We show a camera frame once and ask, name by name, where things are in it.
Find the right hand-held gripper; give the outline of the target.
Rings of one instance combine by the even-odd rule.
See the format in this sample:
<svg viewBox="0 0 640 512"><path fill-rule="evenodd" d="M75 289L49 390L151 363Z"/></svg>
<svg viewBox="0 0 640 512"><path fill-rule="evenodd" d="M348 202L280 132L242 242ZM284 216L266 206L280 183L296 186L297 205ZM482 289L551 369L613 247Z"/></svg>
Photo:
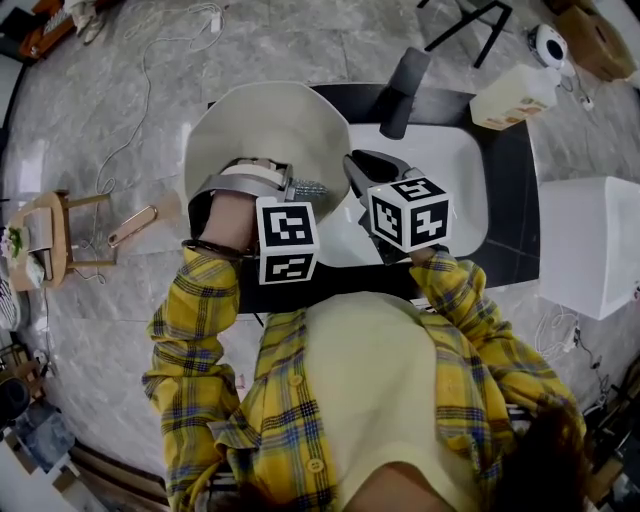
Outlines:
<svg viewBox="0 0 640 512"><path fill-rule="evenodd" d="M343 169L366 209L361 225L384 264L450 239L451 195L419 169L392 155L362 149L344 156Z"/></svg>

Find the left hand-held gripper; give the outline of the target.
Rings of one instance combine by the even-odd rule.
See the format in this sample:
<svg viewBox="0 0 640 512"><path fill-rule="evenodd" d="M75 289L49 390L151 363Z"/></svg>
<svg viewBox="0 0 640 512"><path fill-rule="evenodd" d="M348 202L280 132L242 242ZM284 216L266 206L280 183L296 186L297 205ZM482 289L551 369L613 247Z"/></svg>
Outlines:
<svg viewBox="0 0 640 512"><path fill-rule="evenodd" d="M212 195L218 190L256 198L257 241L246 252L200 239ZM308 281L320 249L313 211L319 199L320 184L295 178L291 164L265 158L235 159L206 178L190 198L188 247L231 261L256 260L261 285Z"/></svg>

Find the person's left hand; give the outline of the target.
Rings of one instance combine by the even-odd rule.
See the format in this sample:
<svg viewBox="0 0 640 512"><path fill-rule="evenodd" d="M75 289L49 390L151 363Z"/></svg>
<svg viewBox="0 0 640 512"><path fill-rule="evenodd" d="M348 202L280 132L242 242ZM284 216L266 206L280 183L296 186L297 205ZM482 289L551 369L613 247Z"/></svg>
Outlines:
<svg viewBox="0 0 640 512"><path fill-rule="evenodd" d="M256 198L241 192L216 191L200 239L242 252L251 249L256 239Z"/></svg>

